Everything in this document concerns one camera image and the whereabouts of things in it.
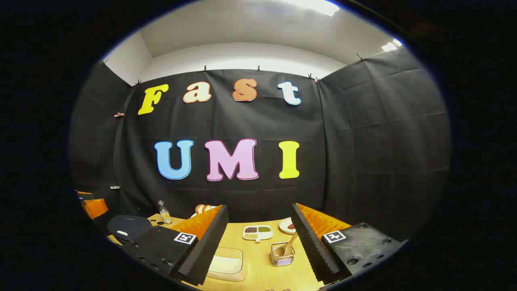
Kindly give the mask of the white round plate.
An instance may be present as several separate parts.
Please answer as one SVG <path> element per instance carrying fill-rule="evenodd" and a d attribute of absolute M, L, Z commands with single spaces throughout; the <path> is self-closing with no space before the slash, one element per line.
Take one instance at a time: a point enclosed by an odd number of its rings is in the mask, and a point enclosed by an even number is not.
<path fill-rule="evenodd" d="M 291 234 L 291 235 L 293 235 L 293 234 L 295 234 L 296 230 L 295 230 L 295 231 L 288 230 L 288 229 L 287 229 L 287 226 L 288 226 L 288 225 L 290 225 L 290 224 L 292 224 L 292 219 L 291 219 L 291 217 L 288 217 L 288 218 L 286 218 L 286 219 L 283 219 L 282 221 L 280 221 L 280 222 L 279 222 L 279 229 L 280 229 L 282 232 L 286 233 L 286 234 Z"/>

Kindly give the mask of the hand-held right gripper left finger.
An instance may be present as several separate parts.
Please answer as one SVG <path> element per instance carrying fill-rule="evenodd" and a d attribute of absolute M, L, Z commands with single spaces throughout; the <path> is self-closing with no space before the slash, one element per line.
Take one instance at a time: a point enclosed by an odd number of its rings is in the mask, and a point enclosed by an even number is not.
<path fill-rule="evenodd" d="M 227 206 L 220 205 L 171 228 L 153 226 L 121 250 L 151 272 L 203 285 L 228 221 Z"/>

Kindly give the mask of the black backdrop cloth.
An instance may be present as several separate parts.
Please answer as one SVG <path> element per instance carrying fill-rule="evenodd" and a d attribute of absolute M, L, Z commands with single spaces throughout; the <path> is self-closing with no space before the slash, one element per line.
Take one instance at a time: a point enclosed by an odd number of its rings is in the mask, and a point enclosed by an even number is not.
<path fill-rule="evenodd" d="M 163 200 L 174 217 L 209 203 L 249 223 L 284 219 L 297 202 L 405 240 L 441 195 L 450 126 L 404 48 L 318 82 L 209 70 L 130 87 L 100 65 L 79 94 L 68 153 L 76 189 L 113 215 L 149 217 Z"/>

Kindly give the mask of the ceiling light panel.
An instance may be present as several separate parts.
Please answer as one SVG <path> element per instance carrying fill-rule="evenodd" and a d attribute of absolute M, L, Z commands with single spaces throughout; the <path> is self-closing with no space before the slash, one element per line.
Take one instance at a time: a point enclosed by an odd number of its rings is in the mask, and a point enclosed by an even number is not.
<path fill-rule="evenodd" d="M 398 39 L 394 38 L 390 42 L 381 46 L 381 48 L 384 52 L 388 52 L 388 51 L 397 50 L 398 48 L 400 48 L 402 46 L 403 46 L 403 43 L 401 41 L 399 41 Z"/>

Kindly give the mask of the metal wire chopstick holder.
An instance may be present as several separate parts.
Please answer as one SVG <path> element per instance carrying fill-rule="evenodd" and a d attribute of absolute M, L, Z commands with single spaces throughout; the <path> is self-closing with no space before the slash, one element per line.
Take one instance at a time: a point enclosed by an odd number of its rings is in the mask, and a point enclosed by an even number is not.
<path fill-rule="evenodd" d="M 280 266 L 287 266 L 290 265 L 294 259 L 295 259 L 295 249 L 294 247 L 291 247 L 292 253 L 288 256 L 276 256 L 274 253 L 283 245 L 286 245 L 287 242 L 280 242 L 280 243 L 274 243 L 270 246 L 270 260 L 273 266 L 280 267 Z"/>

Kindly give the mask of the small glass bottle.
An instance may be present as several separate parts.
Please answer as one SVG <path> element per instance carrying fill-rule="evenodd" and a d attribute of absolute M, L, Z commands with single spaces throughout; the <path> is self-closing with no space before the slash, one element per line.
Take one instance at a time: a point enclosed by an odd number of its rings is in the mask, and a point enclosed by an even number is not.
<path fill-rule="evenodd" d="M 159 205 L 159 213 L 161 215 L 161 219 L 162 219 L 163 223 L 167 224 L 167 225 L 171 225 L 173 221 L 172 221 L 172 218 L 170 217 L 168 209 L 164 205 L 164 201 L 159 200 L 158 205 Z"/>

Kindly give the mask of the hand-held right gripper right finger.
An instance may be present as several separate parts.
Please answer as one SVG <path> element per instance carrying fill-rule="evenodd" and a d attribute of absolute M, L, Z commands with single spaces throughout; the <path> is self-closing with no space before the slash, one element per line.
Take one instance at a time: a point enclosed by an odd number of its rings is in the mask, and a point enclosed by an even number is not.
<path fill-rule="evenodd" d="M 299 203 L 290 217 L 316 280 L 325 285 L 373 269 L 404 245 L 368 223 L 349 225 Z"/>

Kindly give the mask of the dark blue rice cooker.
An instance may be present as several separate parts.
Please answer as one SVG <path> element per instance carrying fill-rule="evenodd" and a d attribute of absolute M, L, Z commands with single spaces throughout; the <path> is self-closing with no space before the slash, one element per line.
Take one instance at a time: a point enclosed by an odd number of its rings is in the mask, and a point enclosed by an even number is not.
<path fill-rule="evenodd" d="M 151 221 L 134 215 L 117 215 L 107 223 L 107 230 L 123 245 L 131 243 L 152 228 Z"/>

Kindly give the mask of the clear container of rice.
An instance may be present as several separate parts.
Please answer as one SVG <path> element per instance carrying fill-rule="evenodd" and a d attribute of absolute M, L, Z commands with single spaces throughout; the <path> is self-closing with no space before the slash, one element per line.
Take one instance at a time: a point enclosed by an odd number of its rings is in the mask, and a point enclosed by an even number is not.
<path fill-rule="evenodd" d="M 218 247 L 209 266 L 207 278 L 242 282 L 247 275 L 244 252 L 232 247 Z"/>

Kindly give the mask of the white divided dish of beans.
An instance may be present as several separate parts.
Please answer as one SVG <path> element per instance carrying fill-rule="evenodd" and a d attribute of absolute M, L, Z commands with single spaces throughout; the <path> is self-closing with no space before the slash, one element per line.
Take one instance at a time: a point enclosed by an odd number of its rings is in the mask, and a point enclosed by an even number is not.
<path fill-rule="evenodd" d="M 269 225 L 245 226 L 242 231 L 244 240 L 253 240 L 259 243 L 273 237 L 273 229 Z"/>

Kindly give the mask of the wooden spoon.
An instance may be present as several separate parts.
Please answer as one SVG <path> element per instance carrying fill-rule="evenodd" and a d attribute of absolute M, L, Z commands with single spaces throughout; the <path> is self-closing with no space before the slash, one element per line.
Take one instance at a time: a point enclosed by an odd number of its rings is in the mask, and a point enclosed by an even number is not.
<path fill-rule="evenodd" d="M 273 251 L 273 256 L 280 258 L 280 257 L 292 255 L 292 244 L 294 243 L 294 241 L 297 238 L 298 238 L 298 233 L 295 232 L 295 234 L 293 234 L 292 238 L 290 239 L 290 241 L 288 241 L 288 243 L 286 243 L 283 246 L 278 247 L 277 249 L 275 249 Z"/>

